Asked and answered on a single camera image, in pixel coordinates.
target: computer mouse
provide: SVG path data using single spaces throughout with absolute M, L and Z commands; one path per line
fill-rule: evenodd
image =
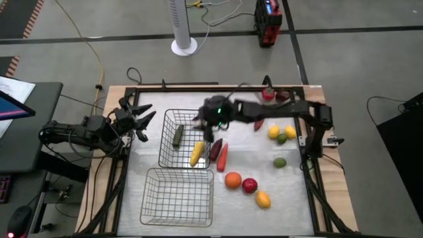
M 21 206 L 12 215 L 7 225 L 7 237 L 19 238 L 25 234 L 31 218 L 32 209 L 29 206 Z

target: green cucumber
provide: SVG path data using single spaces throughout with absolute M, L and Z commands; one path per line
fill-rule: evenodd
M 184 125 L 180 125 L 178 126 L 178 129 L 176 129 L 176 132 L 174 133 L 173 136 L 173 147 L 179 147 L 180 144 L 180 139 L 182 137 L 182 132 L 184 131 Z

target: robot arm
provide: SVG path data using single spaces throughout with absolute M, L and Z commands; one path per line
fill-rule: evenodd
M 119 100 L 121 108 L 115 108 L 116 119 L 112 122 L 109 117 L 85 116 L 81 124 L 60 124 L 56 121 L 48 122 L 43 126 L 39 139 L 44 144 L 69 142 L 76 145 L 101 149 L 108 156 L 119 157 L 124 151 L 124 142 L 121 137 L 135 130 L 139 140 L 146 142 L 147 136 L 143 134 L 155 115 L 155 111 L 147 116 L 136 119 L 151 108 L 151 104 L 144 106 L 132 106 L 125 98 Z
M 322 157 L 322 139 L 326 130 L 333 127 L 332 108 L 319 102 L 299 100 L 283 105 L 262 105 L 257 102 L 235 100 L 225 96 L 213 96 L 204 101 L 195 120 L 201 120 L 204 138 L 213 142 L 212 127 L 229 125 L 232 121 L 257 122 L 265 118 L 300 117 L 313 130 L 307 136 L 305 153 L 310 157 Z

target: red apple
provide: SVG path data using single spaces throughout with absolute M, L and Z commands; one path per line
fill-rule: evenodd
M 243 189 L 246 193 L 253 193 L 257 190 L 258 184 L 253 178 L 246 178 L 243 181 Z

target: metal wire basket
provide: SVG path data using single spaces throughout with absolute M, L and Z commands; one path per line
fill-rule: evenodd
M 209 167 L 210 143 L 204 141 L 202 131 L 193 129 L 195 123 L 192 119 L 197 115 L 198 110 L 168 109 L 165 112 L 159 152 L 160 167 L 178 169 L 207 169 Z M 172 146 L 173 138 L 180 125 L 184 125 L 184 130 L 179 147 L 174 148 Z M 204 152 L 196 166 L 191 167 L 191 153 L 198 141 L 204 141 Z
M 149 169 L 139 219 L 144 225 L 210 226 L 213 219 L 213 172 Z

